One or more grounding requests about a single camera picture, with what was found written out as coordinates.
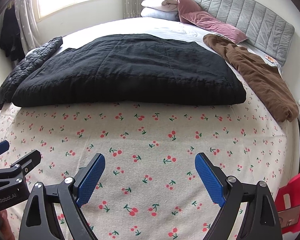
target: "white pillow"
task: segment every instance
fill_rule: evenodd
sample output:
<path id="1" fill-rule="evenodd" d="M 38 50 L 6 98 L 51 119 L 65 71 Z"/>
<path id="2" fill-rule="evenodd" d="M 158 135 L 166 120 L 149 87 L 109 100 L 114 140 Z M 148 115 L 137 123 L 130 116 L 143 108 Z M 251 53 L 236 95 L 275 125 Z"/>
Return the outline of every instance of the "white pillow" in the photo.
<path id="1" fill-rule="evenodd" d="M 178 11 L 178 0 L 144 0 L 141 5 L 164 12 Z"/>
<path id="2" fill-rule="evenodd" d="M 141 12 L 142 17 L 152 17 L 157 19 L 164 19 L 168 21 L 176 21 L 179 22 L 179 13 L 178 11 L 171 11 L 171 12 L 163 12 L 157 9 L 153 9 L 150 7 L 146 7 Z"/>

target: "brown sweater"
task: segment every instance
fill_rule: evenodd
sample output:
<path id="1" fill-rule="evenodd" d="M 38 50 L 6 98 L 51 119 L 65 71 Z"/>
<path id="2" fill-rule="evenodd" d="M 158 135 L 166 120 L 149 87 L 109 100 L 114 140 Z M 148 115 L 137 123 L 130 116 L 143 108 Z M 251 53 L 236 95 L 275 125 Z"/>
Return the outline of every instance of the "brown sweater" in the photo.
<path id="1" fill-rule="evenodd" d="M 276 67 L 226 38 L 208 34 L 203 42 L 240 73 L 277 122 L 298 117 L 298 106 Z"/>

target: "label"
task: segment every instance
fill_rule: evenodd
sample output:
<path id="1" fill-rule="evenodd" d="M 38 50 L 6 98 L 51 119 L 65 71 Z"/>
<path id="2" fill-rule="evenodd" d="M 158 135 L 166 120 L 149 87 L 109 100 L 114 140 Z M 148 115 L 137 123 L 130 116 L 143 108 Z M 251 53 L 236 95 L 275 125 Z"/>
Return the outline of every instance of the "label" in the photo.
<path id="1" fill-rule="evenodd" d="M 270 57 L 269 55 L 266 55 L 266 59 L 269 60 L 273 64 L 277 63 L 277 61 L 273 57 Z"/>
<path id="2" fill-rule="evenodd" d="M 4 203 L 4 202 L 7 202 L 9 200 L 12 200 L 15 197 L 17 197 L 17 194 L 12 194 L 12 195 L 9 195 L 7 197 L 0 198 L 0 204 Z"/>
<path id="3" fill-rule="evenodd" d="M 300 206 L 278 212 L 281 228 L 295 225 L 299 222 Z"/>

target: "upholstered headboard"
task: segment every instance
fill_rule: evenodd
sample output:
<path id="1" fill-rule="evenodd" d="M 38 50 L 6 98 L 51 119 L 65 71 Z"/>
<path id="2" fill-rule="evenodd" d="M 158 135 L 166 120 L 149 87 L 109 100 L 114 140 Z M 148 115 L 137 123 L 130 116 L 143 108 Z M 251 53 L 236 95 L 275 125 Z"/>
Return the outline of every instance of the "upholstered headboard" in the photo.
<path id="1" fill-rule="evenodd" d="M 194 0 L 218 20 L 243 31 L 248 43 L 275 58 L 287 59 L 294 27 L 254 0 Z"/>

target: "white bed sheet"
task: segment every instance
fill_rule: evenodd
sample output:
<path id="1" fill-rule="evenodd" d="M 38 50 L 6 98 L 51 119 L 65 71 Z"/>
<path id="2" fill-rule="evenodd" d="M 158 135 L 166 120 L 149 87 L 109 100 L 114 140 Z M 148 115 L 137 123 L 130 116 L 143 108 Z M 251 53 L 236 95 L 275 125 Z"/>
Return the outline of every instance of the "white bed sheet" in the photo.
<path id="1" fill-rule="evenodd" d="M 179 22 L 134 18 L 68 35 L 58 53 L 116 33 L 196 41 L 210 50 L 202 42 L 209 33 L 205 30 Z M 54 184 L 73 176 L 94 153 L 102 153 L 106 170 L 101 185 L 82 208 L 98 239 L 173 239 L 177 235 L 178 239 L 202 240 L 219 208 L 198 178 L 196 153 L 205 152 L 226 175 L 242 182 L 265 180 L 274 197 L 282 181 L 290 177 L 292 124 L 277 124 L 238 72 L 230 68 L 247 91 L 247 100 L 240 105 L 115 102 L 20 109 L 5 104 L 0 113 L 0 141 L 7 139 L 10 150 L 0 157 L 0 168 L 31 149 L 41 151 L 41 164 L 26 176 L 31 189 L 37 181 Z M 24 205 L 8 212 L 16 236 Z M 133 207 L 138 212 L 130 213 Z M 243 204 L 229 239 L 235 239 L 244 211 Z M 61 228 L 66 239 L 71 239 L 61 213 L 57 207 Z"/>

